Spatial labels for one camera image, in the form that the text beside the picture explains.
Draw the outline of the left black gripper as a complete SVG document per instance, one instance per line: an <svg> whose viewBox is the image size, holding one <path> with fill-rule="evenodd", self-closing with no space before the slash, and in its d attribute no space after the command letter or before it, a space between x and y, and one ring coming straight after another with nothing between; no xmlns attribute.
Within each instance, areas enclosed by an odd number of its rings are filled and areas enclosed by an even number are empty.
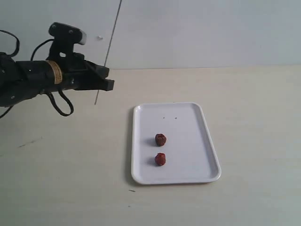
<svg viewBox="0 0 301 226"><path fill-rule="evenodd" d="M17 61L16 65L20 76L16 82L17 94L58 89L111 91L114 87L114 80L106 79L109 68L86 61L79 53L44 61Z"/></svg>

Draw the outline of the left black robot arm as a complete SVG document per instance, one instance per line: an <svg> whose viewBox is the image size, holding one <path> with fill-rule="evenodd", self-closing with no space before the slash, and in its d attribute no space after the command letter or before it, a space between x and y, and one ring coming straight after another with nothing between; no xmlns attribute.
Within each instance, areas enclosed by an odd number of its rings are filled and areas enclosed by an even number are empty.
<svg viewBox="0 0 301 226"><path fill-rule="evenodd" d="M96 65L74 53L43 61L14 61L0 56L0 105L14 106L39 94L59 90L113 90L109 68Z"/></svg>

